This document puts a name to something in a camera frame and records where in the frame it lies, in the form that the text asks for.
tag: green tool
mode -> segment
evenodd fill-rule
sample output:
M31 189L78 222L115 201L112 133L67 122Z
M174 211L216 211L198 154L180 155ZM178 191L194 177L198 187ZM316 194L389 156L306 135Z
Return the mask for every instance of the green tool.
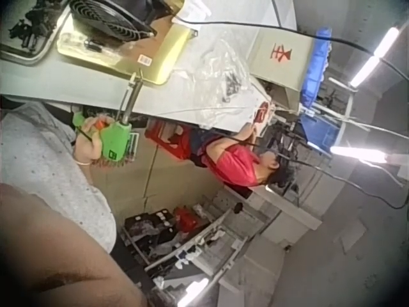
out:
M131 161L135 159L139 134L131 131L132 125L129 123L129 118L142 85L142 78L137 80L136 74L133 74L129 80L127 91L125 92L120 108L115 117L115 122L100 130L102 157L106 161L121 162L125 159ZM130 95L127 101L127 106L120 119L122 107L128 97L129 91ZM72 123L75 127L82 127L84 121L85 117L81 112L74 114Z

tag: red shirt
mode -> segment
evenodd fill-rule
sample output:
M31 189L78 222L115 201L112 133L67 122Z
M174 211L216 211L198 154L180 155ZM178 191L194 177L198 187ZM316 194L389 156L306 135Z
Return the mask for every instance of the red shirt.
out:
M242 187L259 185L254 173L254 163L258 164L259 158L243 145L227 148L216 164L206 154L202 162L223 182Z

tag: person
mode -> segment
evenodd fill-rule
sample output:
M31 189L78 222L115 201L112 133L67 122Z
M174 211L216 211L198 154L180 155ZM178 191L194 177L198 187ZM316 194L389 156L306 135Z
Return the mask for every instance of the person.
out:
M229 137L223 137L212 130L185 129L186 135L173 135L170 143L189 140L189 159L202 168L208 168L218 179L242 187L254 187L262 184L280 184L287 181L289 172L280 165L272 151L261 155L253 153L256 141L254 124L246 123L240 131Z
M148 306L84 229L38 195L6 184L0 184L0 272L2 300L22 306Z
M93 186L90 170L91 161L101 156L98 132L93 133L92 141L82 134L76 136L41 103L30 102L11 111L4 105L5 101L0 122L0 182L41 198L110 253L116 223L107 200ZM89 132L97 120L110 123L112 119L88 118L82 130Z

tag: bracelet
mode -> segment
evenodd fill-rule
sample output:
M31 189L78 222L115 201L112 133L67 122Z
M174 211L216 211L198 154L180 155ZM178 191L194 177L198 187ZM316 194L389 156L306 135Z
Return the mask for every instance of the bracelet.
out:
M84 162L79 162L79 161L77 161L77 160L76 160L74 157L73 157L73 159L74 159L75 163L77 163L78 165L81 165L81 166L88 166L88 165L91 165L91 162L84 163Z

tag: hair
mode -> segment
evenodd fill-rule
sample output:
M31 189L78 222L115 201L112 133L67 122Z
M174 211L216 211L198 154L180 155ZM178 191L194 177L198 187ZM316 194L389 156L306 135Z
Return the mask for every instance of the hair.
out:
M293 180L294 170L288 163L280 163L279 168L277 168L273 173L268 176L265 184L273 185L276 184L278 187L285 187L288 182Z

